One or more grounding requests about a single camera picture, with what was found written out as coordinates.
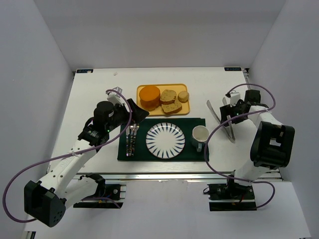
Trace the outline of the metal tongs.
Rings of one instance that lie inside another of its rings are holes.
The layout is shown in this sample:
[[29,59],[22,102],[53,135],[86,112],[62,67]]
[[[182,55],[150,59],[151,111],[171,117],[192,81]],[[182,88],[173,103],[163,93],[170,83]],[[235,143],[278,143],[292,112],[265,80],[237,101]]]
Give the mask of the metal tongs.
[[[208,106],[210,112],[213,114],[214,118],[216,119],[216,121],[219,124],[222,124],[223,122],[229,120],[231,118],[230,115],[226,115],[225,113],[223,113],[221,111],[221,107],[220,107],[220,114],[221,116],[219,117],[216,113],[216,111],[214,110],[214,108],[212,107],[212,104],[210,102],[210,100],[207,100],[206,105]],[[232,127],[232,121],[228,122],[227,124],[222,126],[225,134],[227,135],[228,139],[232,142],[235,143],[235,135],[234,135],[234,131],[233,131],[233,127]]]

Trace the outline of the round orange bread loaf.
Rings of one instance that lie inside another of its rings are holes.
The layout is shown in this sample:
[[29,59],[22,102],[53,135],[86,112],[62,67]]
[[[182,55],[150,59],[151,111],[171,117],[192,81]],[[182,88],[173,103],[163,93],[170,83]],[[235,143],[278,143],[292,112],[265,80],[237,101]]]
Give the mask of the round orange bread loaf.
[[158,87],[149,85],[139,92],[141,106],[147,111],[153,111],[160,105],[160,90]]

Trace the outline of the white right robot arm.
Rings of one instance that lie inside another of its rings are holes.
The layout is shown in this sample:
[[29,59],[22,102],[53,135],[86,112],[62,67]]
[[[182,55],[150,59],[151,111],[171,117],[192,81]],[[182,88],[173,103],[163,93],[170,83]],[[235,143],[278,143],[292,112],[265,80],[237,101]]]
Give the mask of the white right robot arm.
[[232,172],[234,179],[228,179],[225,192],[231,198],[243,196],[248,187],[268,170],[286,167],[291,158],[295,129],[276,120],[268,111],[269,107],[261,103],[261,94],[258,90],[247,90],[245,98],[241,99],[240,93],[232,91],[226,95],[230,99],[220,108],[221,122],[235,116],[258,111],[242,118],[234,119],[226,124],[238,124],[244,120],[254,123],[257,132],[250,149],[250,159],[245,164]]

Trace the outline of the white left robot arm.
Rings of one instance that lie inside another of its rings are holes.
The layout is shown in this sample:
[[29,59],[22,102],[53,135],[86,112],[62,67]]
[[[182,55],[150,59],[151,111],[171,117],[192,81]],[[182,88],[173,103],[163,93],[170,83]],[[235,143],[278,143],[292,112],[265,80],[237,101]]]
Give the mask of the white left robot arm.
[[65,211],[83,199],[96,200],[106,196],[105,179],[95,173],[81,176],[70,185],[78,171],[94,157],[102,145],[109,141],[109,133],[121,125],[140,123],[149,112],[132,99],[130,107],[110,101],[97,103],[93,117],[89,118],[78,135],[70,156],[60,162],[37,182],[29,181],[24,188],[24,210],[48,227],[57,225]]

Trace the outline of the seeded bread slice upper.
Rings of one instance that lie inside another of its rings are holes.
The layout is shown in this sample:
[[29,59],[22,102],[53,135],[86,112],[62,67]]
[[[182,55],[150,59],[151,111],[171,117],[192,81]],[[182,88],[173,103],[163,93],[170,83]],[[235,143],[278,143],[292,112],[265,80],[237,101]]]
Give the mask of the seeded bread slice upper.
[[160,103],[162,105],[173,104],[176,100],[176,92],[174,90],[164,90],[160,95]]

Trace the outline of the seeded bread slice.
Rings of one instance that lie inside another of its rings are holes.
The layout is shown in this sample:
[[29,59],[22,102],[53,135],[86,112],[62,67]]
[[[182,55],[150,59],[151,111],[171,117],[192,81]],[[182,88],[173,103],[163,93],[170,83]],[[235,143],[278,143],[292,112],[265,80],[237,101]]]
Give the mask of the seeded bread slice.
[[160,103],[162,105],[173,104],[176,100],[176,92],[174,90],[164,90],[160,95]]
[[182,104],[179,101],[175,101],[174,103],[168,105],[162,104],[161,108],[164,114],[171,115],[180,112],[182,110]]

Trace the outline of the seeded bread slice lower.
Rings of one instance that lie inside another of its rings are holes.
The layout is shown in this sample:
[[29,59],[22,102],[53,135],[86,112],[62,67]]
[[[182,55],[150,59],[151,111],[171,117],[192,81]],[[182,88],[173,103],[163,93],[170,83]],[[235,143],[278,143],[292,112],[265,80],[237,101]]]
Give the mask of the seeded bread slice lower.
[[164,114],[171,115],[180,112],[182,110],[182,104],[179,101],[175,101],[174,103],[168,105],[162,104],[161,108]]

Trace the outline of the metal spoon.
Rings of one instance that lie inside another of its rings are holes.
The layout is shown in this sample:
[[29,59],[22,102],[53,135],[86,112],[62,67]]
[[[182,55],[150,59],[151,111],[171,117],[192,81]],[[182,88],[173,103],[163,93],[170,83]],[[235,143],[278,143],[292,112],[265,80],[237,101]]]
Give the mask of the metal spoon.
[[132,126],[130,125],[130,126],[126,129],[126,157],[129,157],[129,156],[130,156],[131,131],[132,131]]

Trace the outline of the white blue striped plate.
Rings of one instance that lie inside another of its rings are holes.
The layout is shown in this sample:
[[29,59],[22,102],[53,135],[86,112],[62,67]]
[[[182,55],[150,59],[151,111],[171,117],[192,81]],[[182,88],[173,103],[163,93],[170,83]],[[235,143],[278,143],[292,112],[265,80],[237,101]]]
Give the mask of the white blue striped plate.
[[185,135],[177,125],[161,122],[148,130],[146,147],[156,158],[170,160],[180,155],[183,151]]

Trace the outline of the blue label right corner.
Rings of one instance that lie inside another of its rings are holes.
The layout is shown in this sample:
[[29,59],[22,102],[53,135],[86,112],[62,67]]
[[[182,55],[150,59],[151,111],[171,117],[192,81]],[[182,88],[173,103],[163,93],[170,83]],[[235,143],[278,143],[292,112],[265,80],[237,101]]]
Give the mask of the blue label right corner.
[[242,71],[240,67],[224,67],[225,71]]

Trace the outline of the blue label corner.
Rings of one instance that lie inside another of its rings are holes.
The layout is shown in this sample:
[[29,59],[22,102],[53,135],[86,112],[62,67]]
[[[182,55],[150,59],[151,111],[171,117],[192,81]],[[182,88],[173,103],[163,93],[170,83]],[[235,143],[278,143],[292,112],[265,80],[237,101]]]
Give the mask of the blue label corner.
[[242,71],[240,67],[224,67],[225,71]]
[[87,73],[93,73],[93,69],[77,69],[77,74],[87,74]]

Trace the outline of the yellow plastic tray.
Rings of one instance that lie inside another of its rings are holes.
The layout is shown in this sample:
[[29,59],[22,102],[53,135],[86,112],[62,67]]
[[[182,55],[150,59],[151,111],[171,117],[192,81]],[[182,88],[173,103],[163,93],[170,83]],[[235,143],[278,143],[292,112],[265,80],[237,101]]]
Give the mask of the yellow plastic tray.
[[[140,96],[139,92],[141,91],[142,88],[146,87],[147,85],[140,85],[137,87],[137,100],[136,103],[139,107],[141,107],[140,103]],[[187,86],[185,84],[155,84],[156,87],[160,89],[160,92],[168,89],[168,90],[174,90],[177,94],[179,94],[181,91],[187,91]],[[185,103],[181,103],[182,108],[179,112],[172,114],[173,116],[184,116],[187,115],[190,112],[190,104],[189,101]],[[162,110],[161,106],[157,107],[155,110],[151,111],[149,114],[150,117],[162,117],[162,116],[168,116],[167,114],[164,113]]]

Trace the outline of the white mug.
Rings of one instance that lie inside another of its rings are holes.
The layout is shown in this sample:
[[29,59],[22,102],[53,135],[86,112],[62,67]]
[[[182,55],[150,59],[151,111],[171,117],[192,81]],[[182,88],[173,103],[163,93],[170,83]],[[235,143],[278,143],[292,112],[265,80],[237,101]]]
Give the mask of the white mug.
[[209,137],[209,130],[202,125],[198,125],[192,130],[191,144],[197,152],[201,152]]

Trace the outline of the small round bun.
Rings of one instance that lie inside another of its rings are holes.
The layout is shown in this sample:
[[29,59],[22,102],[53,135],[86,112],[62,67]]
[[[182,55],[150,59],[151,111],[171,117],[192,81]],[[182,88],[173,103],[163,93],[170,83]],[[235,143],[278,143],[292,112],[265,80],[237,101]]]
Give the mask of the small round bun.
[[186,103],[189,99],[189,93],[187,91],[181,91],[177,98],[181,103]]

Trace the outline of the blue label left corner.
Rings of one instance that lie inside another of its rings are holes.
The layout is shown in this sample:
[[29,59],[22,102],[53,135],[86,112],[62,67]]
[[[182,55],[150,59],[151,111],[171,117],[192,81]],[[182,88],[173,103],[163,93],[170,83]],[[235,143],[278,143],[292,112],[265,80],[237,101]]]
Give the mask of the blue label left corner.
[[93,69],[77,69],[77,74],[87,74],[87,73],[93,73]]

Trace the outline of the dark green placemat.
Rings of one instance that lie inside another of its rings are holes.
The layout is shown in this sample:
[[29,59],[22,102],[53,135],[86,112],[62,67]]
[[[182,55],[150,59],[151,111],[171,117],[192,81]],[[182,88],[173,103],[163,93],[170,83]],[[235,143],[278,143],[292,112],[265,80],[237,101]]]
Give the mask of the dark green placemat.
[[[163,126],[164,129],[180,129],[185,141],[181,141],[175,149],[162,151],[159,147],[154,146],[154,142],[147,143],[149,131],[157,125]],[[126,135],[120,136],[118,161],[145,161],[145,162],[201,162],[204,161],[203,151],[197,152],[191,143],[192,130],[196,126],[205,126],[205,119],[201,118],[177,118],[177,119],[145,119],[140,123],[135,141],[135,151],[133,156],[126,156]]]

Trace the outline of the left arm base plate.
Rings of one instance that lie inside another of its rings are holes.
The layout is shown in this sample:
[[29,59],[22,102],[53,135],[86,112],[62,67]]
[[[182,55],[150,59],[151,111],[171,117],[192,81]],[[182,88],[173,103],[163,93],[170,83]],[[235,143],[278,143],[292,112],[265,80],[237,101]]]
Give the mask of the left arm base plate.
[[106,184],[105,190],[73,205],[78,209],[120,209],[126,196],[125,184]]

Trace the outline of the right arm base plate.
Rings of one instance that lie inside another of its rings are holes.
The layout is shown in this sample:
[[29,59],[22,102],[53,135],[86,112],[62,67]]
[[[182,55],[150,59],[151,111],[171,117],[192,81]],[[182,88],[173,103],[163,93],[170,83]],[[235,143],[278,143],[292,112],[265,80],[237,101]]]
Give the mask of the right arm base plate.
[[211,212],[256,211],[255,194],[252,186],[235,188],[231,193],[226,184],[208,184],[203,190],[209,196]]

